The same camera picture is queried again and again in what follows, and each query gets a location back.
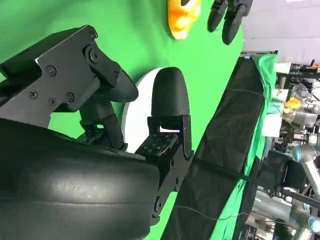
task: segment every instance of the green fabric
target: green fabric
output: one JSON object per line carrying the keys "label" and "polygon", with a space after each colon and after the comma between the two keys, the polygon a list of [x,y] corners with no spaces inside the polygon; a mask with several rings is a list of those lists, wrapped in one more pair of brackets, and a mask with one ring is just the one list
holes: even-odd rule
{"label": "green fabric", "polygon": [[[274,65],[277,63],[277,55],[268,54],[263,56],[255,56],[253,57],[253,61],[260,72],[260,80],[265,98],[264,106],[261,109],[259,119],[256,123],[245,163],[244,172],[246,175],[250,174],[255,157],[257,156],[259,159],[261,159],[264,151],[266,138],[263,137],[261,133],[264,119],[267,115],[268,108],[272,100],[272,89],[274,89],[276,85],[276,72],[274,71]],[[246,181],[238,181],[219,216],[220,219],[226,219],[230,216],[237,216],[239,214],[245,185]],[[236,222],[236,217],[230,217],[227,220],[217,221],[210,239],[231,240],[233,238]]]}
{"label": "green fabric", "polygon": [[[222,26],[209,33],[207,19],[213,0],[202,0],[202,12],[184,41],[168,30],[167,0],[1,0],[0,63],[47,35],[82,25],[96,28],[99,47],[137,81],[146,72],[175,66],[188,88],[195,150],[211,120],[243,46],[242,30],[231,45],[222,42]],[[115,104],[119,117],[123,104]],[[79,113],[54,113],[50,128],[79,136]],[[160,223],[149,240],[160,239],[176,194],[171,194]]]}

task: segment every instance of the robotic hand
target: robotic hand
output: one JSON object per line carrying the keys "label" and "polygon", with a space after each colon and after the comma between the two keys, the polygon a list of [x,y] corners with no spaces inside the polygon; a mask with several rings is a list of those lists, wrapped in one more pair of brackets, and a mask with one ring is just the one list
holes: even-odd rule
{"label": "robotic hand", "polygon": [[[194,156],[183,74],[158,73],[149,137],[125,152],[111,101],[138,90],[97,37],[89,25],[58,32],[0,64],[0,239],[143,239],[181,187]],[[51,113],[77,110],[78,139],[47,129]]]}
{"label": "robotic hand", "polygon": [[225,15],[222,40],[226,45],[231,44],[240,28],[242,18],[248,16],[252,3],[253,0],[215,0],[207,23],[208,31],[214,32]]}

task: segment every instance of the orange object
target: orange object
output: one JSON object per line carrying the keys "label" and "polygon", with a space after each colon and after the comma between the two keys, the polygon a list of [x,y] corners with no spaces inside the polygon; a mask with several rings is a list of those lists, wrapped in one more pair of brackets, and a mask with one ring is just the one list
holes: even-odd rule
{"label": "orange object", "polygon": [[184,40],[188,37],[190,28],[200,15],[201,1],[190,0],[182,6],[181,0],[168,0],[168,22],[176,40]]}
{"label": "orange object", "polygon": [[301,102],[295,97],[290,97],[290,100],[284,104],[285,109],[298,109],[301,107]]}

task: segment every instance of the green backdrop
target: green backdrop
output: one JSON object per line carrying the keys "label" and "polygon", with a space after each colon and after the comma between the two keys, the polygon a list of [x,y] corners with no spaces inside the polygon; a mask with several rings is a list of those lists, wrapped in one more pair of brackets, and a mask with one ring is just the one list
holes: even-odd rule
{"label": "green backdrop", "polygon": [[[99,47],[134,81],[158,67],[182,70],[195,150],[243,46],[242,31],[229,46],[222,42],[222,25],[213,33],[207,32],[212,3],[202,0],[201,15],[189,37],[176,41],[167,25],[167,0],[0,0],[0,63],[51,33],[92,25],[99,35]],[[121,116],[123,105],[114,107]],[[54,113],[50,128],[77,137],[83,132],[79,120],[78,113]],[[151,228],[147,239],[160,239],[175,198],[172,193],[160,223]]]}

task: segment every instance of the wall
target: wall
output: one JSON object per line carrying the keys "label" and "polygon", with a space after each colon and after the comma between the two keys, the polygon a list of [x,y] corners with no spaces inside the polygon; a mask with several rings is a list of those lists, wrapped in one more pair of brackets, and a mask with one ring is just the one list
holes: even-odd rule
{"label": "wall", "polygon": [[320,0],[253,0],[244,50],[279,50],[279,62],[320,63]]}

